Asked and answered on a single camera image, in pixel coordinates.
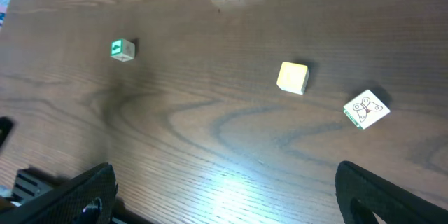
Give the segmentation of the yellow wooden block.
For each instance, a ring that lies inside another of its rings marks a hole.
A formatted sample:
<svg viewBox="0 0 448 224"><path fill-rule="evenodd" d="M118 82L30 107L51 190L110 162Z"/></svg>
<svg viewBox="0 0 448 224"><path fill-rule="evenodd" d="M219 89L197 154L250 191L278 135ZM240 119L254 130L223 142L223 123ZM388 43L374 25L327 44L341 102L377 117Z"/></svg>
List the yellow wooden block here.
<svg viewBox="0 0 448 224"><path fill-rule="evenodd" d="M303 64L283 62L276 81L277 86L287 92L303 95L309 79L309 68Z"/></svg>

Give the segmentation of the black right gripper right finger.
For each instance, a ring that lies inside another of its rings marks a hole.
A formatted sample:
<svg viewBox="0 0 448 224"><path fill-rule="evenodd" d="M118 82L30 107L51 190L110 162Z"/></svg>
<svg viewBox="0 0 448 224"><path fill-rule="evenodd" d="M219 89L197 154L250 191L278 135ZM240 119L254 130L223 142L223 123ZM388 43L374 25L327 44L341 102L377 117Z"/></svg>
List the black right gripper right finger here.
<svg viewBox="0 0 448 224"><path fill-rule="evenodd" d="M339 210L345 223L446 223L447 210L350 161L335 174Z"/></svg>

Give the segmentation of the green R wooden block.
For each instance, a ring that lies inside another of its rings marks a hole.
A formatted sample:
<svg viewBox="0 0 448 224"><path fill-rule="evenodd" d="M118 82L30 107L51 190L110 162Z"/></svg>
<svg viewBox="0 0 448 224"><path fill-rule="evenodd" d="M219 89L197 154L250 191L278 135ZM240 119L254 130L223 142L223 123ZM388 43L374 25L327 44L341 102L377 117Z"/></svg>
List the green R wooden block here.
<svg viewBox="0 0 448 224"><path fill-rule="evenodd" d="M345 104L343 112L357 128L365 130L391 111L371 90L365 90Z"/></svg>

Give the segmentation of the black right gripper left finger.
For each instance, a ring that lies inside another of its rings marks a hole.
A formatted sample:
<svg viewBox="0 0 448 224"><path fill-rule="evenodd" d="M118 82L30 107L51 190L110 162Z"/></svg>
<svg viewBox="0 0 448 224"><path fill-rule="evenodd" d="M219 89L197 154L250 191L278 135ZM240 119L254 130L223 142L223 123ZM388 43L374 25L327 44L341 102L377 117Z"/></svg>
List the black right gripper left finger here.
<svg viewBox="0 0 448 224"><path fill-rule="evenodd" d="M107 162L22 206L1 212L2 223L110 223L117 194Z"/></svg>

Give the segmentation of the green picture wooden block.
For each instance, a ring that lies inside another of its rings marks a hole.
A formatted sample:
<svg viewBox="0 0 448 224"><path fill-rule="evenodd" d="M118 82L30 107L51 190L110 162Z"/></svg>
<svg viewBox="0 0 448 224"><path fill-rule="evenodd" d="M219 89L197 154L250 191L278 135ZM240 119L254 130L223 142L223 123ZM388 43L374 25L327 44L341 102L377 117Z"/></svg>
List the green picture wooden block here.
<svg viewBox="0 0 448 224"><path fill-rule="evenodd" d="M110 56L121 62L133 60L136 55L136 46L126 39L118 39L111 43Z"/></svg>

